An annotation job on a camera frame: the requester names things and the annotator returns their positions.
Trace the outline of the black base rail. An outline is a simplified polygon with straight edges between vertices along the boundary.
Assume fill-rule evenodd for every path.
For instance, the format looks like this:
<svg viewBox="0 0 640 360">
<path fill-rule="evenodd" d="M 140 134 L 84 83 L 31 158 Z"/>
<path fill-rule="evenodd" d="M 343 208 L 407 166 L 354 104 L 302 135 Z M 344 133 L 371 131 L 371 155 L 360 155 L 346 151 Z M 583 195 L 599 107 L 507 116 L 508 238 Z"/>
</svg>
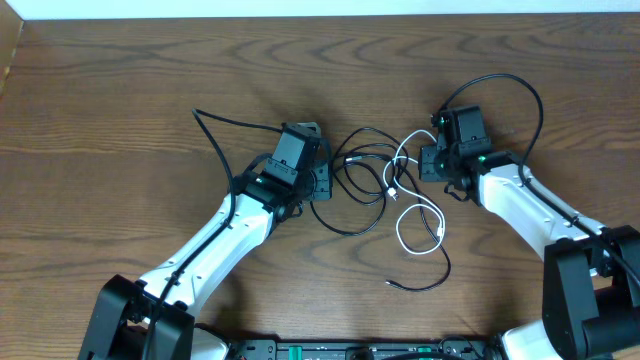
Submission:
<svg viewBox="0 0 640 360">
<path fill-rule="evenodd" d="M 213 360 L 379 360 L 406 354 L 413 359 L 507 359 L 495 338 L 449 335 L 412 340 L 294 340 L 257 333 L 227 337 L 203 329 L 198 329 L 194 335 L 191 357 Z"/>
</svg>

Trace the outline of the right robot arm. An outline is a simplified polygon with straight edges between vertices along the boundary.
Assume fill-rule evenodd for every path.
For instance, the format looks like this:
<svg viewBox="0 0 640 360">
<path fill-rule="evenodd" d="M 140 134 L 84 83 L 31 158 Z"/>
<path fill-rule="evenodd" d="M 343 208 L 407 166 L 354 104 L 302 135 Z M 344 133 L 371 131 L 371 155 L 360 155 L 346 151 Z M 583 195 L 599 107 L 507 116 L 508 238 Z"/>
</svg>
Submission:
<svg viewBox="0 0 640 360">
<path fill-rule="evenodd" d="M 424 182 L 504 220 L 544 263 L 540 320 L 499 335 L 490 358 L 595 359 L 639 343 L 639 232 L 584 216 L 510 151 L 495 151 L 477 106 L 441 109 L 420 150 Z"/>
</svg>

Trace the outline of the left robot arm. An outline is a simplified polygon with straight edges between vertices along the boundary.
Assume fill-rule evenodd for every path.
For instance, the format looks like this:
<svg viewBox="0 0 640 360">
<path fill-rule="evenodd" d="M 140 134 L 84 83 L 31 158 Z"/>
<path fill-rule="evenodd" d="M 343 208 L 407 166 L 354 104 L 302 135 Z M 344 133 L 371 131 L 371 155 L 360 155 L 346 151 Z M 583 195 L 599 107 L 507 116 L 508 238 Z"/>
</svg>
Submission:
<svg viewBox="0 0 640 360">
<path fill-rule="evenodd" d="M 204 304 L 231 270 L 303 203 L 331 197 L 329 144 L 314 123 L 286 123 L 273 153 L 231 182 L 213 217 L 175 254 L 131 281 L 101 289 L 82 359 L 224 359 L 229 344 L 197 327 Z"/>
</svg>

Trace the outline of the cardboard box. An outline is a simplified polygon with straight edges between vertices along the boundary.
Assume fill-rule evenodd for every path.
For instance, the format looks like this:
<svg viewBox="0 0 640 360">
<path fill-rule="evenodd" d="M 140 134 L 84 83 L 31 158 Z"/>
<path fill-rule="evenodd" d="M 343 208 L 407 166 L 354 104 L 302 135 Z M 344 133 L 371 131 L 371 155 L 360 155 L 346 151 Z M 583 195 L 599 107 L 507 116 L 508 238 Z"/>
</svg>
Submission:
<svg viewBox="0 0 640 360">
<path fill-rule="evenodd" d="M 4 93 L 24 21 L 5 0 L 1 0 L 0 16 L 0 76 Z"/>
</svg>

